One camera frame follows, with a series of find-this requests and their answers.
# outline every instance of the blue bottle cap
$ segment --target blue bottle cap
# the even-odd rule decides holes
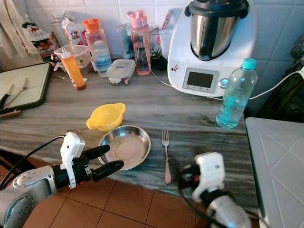
[[[254,58],[245,58],[242,67],[247,70],[253,70],[256,67],[257,61]]]

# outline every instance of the orange bottle cap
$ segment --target orange bottle cap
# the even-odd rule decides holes
[[[99,20],[97,18],[84,20],[82,24],[85,26],[88,32],[98,32],[99,31]]]

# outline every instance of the pink water bottle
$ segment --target pink water bottle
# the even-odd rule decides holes
[[[150,37],[147,16],[142,10],[128,12],[131,20],[131,32],[136,62],[136,72],[139,75],[148,75],[151,71]]]

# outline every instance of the orange squeeze bottle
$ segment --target orange squeeze bottle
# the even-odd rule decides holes
[[[67,73],[73,83],[73,86],[77,90],[84,89],[86,87],[86,84],[81,75],[74,56],[72,56],[70,52],[67,52],[65,49],[63,49],[61,61],[67,70]]]

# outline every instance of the marble countertop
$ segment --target marble countertop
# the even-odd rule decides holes
[[[168,81],[166,71],[155,71]],[[165,86],[152,75],[135,75],[128,86],[113,86],[107,78],[96,73],[84,75],[87,87],[77,91],[61,70],[52,72],[43,105],[24,110],[22,115],[0,121],[0,148],[9,152],[27,154],[58,135],[73,131],[85,139],[85,149],[99,144],[104,133],[89,130],[86,120],[92,111],[106,103],[122,102],[126,112],[122,125],[142,127],[151,137],[152,147],[147,159],[139,166],[119,171],[111,178],[141,185],[150,189],[177,194],[175,183],[164,182],[165,153],[161,144],[162,129],[169,130],[171,168],[182,168],[193,163],[193,157],[204,152],[219,152],[224,156],[225,186],[246,208],[257,209],[254,175],[245,128],[242,119],[236,129],[217,126],[215,116],[220,101],[189,95]],[[61,163],[57,140],[38,151],[33,157],[51,163]],[[99,160],[91,162],[100,166]]]

